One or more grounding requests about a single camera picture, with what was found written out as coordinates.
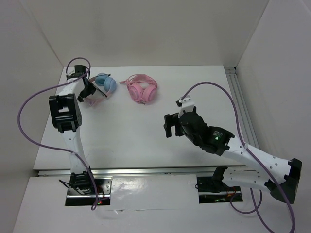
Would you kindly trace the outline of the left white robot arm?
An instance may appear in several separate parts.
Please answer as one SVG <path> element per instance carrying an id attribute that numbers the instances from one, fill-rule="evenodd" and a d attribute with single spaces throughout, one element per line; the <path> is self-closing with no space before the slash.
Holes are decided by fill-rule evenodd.
<path id="1" fill-rule="evenodd" d="M 64 183 L 79 194 L 90 194 L 96 188 L 91 178 L 90 165 L 86 161 L 80 137 L 82 114 L 74 93 L 77 82 L 70 83 L 58 94 L 49 97 L 52 124 L 61 134 L 69 151 L 70 179 Z"/>

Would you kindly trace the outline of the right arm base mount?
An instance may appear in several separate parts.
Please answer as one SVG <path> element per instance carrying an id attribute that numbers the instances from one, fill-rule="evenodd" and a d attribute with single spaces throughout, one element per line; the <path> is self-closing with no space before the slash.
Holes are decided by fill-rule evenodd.
<path id="1" fill-rule="evenodd" d="M 196 167 L 196 184 L 200 204 L 243 202 L 241 188 L 229 187 L 212 178 L 216 167 Z"/>

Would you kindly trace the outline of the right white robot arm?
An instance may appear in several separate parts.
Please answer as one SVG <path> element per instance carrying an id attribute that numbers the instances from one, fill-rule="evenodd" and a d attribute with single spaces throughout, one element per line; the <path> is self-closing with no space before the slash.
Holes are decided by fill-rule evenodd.
<path id="1" fill-rule="evenodd" d="M 295 202 L 300 181 L 302 162 L 298 159 L 281 159 L 251 145 L 243 145 L 233 133 L 215 126 L 208 126 L 195 110 L 164 116 L 166 137 L 185 136 L 203 151 L 235 160 L 249 168 L 236 171 L 226 166 L 216 168 L 212 185 L 217 190 L 227 186 L 243 186 L 270 193 L 278 201 Z"/>

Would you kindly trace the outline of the blue pink cat-ear headphones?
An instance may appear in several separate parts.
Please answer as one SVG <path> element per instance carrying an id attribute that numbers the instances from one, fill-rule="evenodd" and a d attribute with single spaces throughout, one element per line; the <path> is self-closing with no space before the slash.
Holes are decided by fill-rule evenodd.
<path id="1" fill-rule="evenodd" d="M 99 73 L 95 77 L 90 78 L 90 81 L 96 88 L 96 92 L 84 100 L 90 106 L 96 105 L 109 98 L 117 87 L 116 81 L 110 74 L 106 73 Z"/>

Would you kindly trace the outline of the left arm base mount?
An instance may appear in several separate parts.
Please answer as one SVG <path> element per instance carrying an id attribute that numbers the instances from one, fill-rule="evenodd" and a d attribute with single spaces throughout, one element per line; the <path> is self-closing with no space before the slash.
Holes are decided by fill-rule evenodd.
<path id="1" fill-rule="evenodd" d="M 59 182 L 67 188 L 65 206 L 92 206 L 95 201 L 95 191 L 91 187 L 89 189 L 73 188 L 68 182 L 59 180 Z M 98 206 L 108 206 L 111 202 L 111 186 L 112 178 L 95 179 L 97 186 Z"/>

